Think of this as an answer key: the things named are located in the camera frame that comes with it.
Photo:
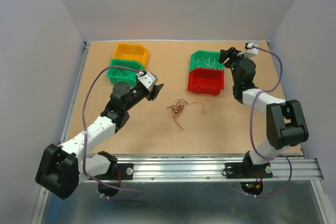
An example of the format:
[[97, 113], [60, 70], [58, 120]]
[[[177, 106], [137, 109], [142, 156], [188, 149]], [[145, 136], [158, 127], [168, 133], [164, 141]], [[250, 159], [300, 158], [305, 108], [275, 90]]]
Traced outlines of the green plastic bin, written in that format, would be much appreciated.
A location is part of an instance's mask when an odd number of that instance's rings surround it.
[[[135, 71], [145, 69], [145, 67], [142, 66], [137, 61], [130, 61], [130, 60], [112, 59], [110, 65], [127, 67]], [[106, 74], [106, 76], [109, 78], [112, 84], [117, 84], [119, 82], [126, 82], [130, 87], [136, 85], [136, 75], [137, 74], [134, 71], [120, 68], [111, 68], [107, 71]]]
[[215, 70], [224, 70], [223, 64], [219, 63], [220, 53], [218, 51], [198, 50], [191, 54], [190, 71], [195, 68], [207, 68]]

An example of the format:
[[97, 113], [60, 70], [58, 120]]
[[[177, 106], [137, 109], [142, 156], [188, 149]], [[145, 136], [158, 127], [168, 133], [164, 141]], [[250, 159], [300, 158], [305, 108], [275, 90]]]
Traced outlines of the red plastic bin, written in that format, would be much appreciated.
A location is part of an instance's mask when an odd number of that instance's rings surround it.
[[195, 68], [189, 72], [187, 91], [217, 96], [225, 88], [225, 72], [220, 69]]

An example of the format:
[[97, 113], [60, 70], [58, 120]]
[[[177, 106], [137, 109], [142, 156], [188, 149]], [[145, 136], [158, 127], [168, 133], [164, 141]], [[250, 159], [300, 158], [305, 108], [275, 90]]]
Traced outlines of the yellow plastic bin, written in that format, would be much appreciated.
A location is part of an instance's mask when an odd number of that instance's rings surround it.
[[113, 59], [137, 61], [142, 66], [147, 66], [149, 51], [139, 44], [119, 42], [114, 50]]

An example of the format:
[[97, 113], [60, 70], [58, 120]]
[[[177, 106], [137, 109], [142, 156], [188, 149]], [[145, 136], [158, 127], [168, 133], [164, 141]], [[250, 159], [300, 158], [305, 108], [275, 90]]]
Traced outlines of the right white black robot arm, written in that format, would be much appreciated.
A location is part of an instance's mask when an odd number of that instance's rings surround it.
[[270, 95], [254, 84], [256, 64], [252, 57], [258, 55], [261, 48], [253, 43], [246, 44], [245, 51], [234, 47], [220, 51], [218, 62], [231, 70], [233, 77], [233, 95], [241, 104], [258, 110], [266, 116], [266, 140], [259, 146], [252, 143], [240, 163], [226, 163], [224, 175], [227, 178], [253, 178], [259, 174], [271, 178], [270, 161], [283, 151], [304, 143], [309, 132], [302, 110], [297, 100], [284, 100]]

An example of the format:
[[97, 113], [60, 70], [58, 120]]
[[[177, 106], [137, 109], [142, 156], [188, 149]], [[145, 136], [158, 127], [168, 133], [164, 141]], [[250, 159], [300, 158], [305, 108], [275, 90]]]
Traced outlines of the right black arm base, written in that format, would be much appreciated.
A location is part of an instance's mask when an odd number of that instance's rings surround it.
[[267, 172], [269, 163], [262, 165], [244, 164], [243, 162], [229, 162], [224, 164], [222, 174], [228, 179], [273, 178], [272, 171]]

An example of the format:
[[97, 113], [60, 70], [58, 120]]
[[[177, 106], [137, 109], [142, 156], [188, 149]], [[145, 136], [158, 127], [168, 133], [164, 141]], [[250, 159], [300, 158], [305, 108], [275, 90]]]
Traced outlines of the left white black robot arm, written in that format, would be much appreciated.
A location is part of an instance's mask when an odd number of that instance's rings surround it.
[[98, 175], [113, 178], [117, 160], [107, 152], [88, 158], [95, 145], [116, 134], [130, 118], [128, 111], [143, 99], [153, 101], [163, 84], [146, 88], [141, 82], [131, 88], [120, 82], [113, 86], [110, 101], [91, 125], [60, 145], [48, 145], [42, 154], [35, 181], [61, 199], [68, 198], [77, 186]]

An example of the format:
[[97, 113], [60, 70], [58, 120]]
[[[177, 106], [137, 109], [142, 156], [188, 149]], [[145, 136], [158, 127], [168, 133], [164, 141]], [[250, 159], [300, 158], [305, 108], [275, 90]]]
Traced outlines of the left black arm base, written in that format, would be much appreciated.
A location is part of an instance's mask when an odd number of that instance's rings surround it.
[[105, 174], [97, 175], [99, 180], [132, 180], [134, 172], [134, 164], [132, 163], [117, 163], [110, 165]]

